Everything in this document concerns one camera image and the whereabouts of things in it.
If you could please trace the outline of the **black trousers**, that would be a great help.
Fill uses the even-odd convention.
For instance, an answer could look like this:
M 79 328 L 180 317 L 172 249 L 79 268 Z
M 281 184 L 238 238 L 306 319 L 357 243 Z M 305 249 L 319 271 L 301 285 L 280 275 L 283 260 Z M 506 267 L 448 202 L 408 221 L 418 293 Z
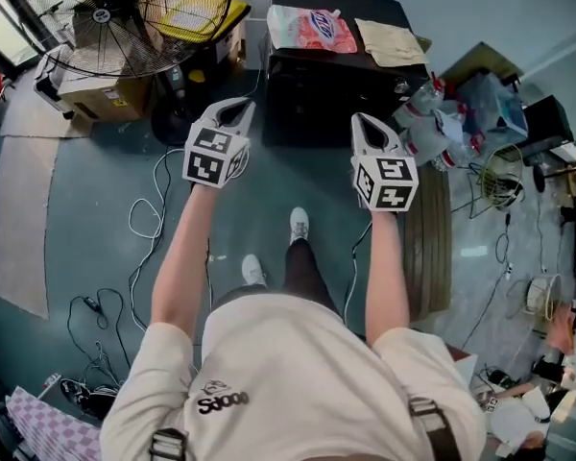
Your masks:
M 299 320 L 315 324 L 340 321 L 307 240 L 299 240 L 287 249 L 284 282 L 279 291 L 245 284 L 221 298 L 205 323 L 220 327 Z

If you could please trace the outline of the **brown cardboard box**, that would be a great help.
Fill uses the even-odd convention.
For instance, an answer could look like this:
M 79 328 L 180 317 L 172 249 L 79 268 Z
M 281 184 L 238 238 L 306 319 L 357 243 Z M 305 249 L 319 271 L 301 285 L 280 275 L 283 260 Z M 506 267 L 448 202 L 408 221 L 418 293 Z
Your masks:
M 153 77 L 101 78 L 66 72 L 58 95 L 91 122 L 127 122 L 146 116 Z

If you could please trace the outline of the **wooden slat board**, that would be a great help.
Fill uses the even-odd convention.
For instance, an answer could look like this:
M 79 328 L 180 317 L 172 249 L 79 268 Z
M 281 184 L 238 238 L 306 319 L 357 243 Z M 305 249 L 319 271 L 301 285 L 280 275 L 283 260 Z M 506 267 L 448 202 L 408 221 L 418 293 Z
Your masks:
M 425 164 L 420 185 L 402 218 L 403 268 L 413 322 L 450 307 L 452 224 L 448 175 Z

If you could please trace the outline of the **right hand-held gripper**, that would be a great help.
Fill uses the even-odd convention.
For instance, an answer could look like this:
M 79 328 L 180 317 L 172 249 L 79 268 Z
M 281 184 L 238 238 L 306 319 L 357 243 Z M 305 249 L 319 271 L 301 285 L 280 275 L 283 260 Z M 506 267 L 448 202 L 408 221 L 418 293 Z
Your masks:
M 395 131 L 366 113 L 350 119 L 352 186 L 360 207 L 370 212 L 409 210 L 419 187 L 415 160 L 400 144 Z M 375 149 L 368 150 L 368 145 Z

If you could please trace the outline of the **person's left forearm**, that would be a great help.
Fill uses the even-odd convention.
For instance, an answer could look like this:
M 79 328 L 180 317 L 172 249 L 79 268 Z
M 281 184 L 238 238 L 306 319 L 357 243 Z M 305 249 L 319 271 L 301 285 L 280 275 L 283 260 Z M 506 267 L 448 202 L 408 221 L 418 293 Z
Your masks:
M 195 337 L 207 261 L 207 241 L 220 191 L 196 184 L 160 265 L 151 300 L 151 322 Z

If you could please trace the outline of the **white printed t-shirt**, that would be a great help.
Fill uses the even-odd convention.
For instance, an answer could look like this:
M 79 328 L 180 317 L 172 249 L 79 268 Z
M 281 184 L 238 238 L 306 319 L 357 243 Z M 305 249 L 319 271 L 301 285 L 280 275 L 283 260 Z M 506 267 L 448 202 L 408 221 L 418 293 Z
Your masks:
M 185 435 L 187 461 L 431 461 L 414 398 L 443 410 L 462 461 L 484 448 L 485 416 L 437 336 L 395 328 L 366 345 L 317 303 L 259 294 L 213 311 L 202 349 L 192 375 L 189 337 L 148 327 L 103 422 L 103 461 L 150 461 L 164 427 Z

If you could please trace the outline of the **clear bag of bottles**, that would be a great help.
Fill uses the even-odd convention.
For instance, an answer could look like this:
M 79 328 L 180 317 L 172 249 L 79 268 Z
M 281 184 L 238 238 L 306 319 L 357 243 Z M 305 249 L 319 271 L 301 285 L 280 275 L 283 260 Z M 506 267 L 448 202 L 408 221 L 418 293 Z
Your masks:
M 393 114 L 399 137 L 418 166 L 440 171 L 464 166 L 484 150 L 485 135 L 471 124 L 474 111 L 454 87 L 432 75 Z

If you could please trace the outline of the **blue plastic bag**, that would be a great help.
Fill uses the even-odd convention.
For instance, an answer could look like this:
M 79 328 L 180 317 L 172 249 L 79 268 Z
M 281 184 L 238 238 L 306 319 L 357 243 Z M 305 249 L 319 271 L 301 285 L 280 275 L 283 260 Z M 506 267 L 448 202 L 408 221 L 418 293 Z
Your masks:
M 460 85 L 457 98 L 468 108 L 465 128 L 472 135 L 519 143 L 528 126 L 518 96 L 491 72 L 477 73 Z

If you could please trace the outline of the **small white fan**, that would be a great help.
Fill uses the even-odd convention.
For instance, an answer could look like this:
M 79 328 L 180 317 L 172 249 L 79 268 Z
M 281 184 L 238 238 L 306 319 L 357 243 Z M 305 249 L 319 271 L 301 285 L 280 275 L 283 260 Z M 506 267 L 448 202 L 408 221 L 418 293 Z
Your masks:
M 550 323 L 563 300 L 559 274 L 534 276 L 527 286 L 523 312 L 534 316 L 539 324 Z

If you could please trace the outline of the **pink detergent pouch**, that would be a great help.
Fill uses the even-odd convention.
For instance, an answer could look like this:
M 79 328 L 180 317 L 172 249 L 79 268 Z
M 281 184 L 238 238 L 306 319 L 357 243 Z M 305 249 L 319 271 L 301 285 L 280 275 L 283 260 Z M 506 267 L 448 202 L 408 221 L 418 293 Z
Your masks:
M 356 41 L 339 11 L 272 5 L 267 26 L 276 49 L 355 54 Z

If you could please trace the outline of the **beige folded cloth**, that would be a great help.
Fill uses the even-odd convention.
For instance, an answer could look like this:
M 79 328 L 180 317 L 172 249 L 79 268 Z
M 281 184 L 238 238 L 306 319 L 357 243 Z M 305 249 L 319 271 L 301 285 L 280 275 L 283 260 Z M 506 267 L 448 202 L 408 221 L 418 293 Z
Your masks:
M 428 64 L 417 38 L 407 28 L 355 19 L 365 51 L 380 67 Z

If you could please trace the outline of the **plain pink cloth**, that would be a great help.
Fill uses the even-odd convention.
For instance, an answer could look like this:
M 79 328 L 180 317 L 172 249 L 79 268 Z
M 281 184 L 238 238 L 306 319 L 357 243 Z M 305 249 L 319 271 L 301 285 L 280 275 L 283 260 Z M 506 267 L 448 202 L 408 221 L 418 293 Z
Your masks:
M 561 304 L 549 323 L 546 344 L 564 355 L 573 355 L 575 352 L 574 321 L 575 313 L 571 305 Z

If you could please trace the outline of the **black floor fan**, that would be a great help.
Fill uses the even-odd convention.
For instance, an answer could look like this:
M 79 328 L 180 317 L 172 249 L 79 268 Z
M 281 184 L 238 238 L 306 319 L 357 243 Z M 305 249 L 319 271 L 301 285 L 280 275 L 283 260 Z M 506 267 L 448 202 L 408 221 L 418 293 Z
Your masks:
M 166 146 L 183 145 L 196 111 L 184 66 L 213 39 L 192 43 L 159 31 L 160 19 L 178 1 L 16 0 L 20 29 L 42 54 L 32 79 L 35 93 L 65 118 L 83 118 L 58 95 L 66 72 L 152 76 L 164 90 L 152 113 L 153 133 Z

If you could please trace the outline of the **person's left white shoe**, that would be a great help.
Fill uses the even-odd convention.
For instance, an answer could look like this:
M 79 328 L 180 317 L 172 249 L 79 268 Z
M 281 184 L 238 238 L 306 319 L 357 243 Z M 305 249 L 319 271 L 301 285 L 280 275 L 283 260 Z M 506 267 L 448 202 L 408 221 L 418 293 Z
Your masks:
M 261 263 L 256 255 L 246 255 L 242 260 L 241 270 L 244 282 L 247 285 L 267 286 Z

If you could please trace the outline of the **yellow bin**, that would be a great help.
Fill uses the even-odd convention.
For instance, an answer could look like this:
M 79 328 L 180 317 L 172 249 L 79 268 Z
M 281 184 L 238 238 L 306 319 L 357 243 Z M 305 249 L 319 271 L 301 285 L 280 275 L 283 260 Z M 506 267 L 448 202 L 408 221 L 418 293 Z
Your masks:
M 232 0 L 179 0 L 160 19 L 159 31 L 165 36 L 192 43 L 203 43 L 237 25 L 250 11 L 246 2 Z

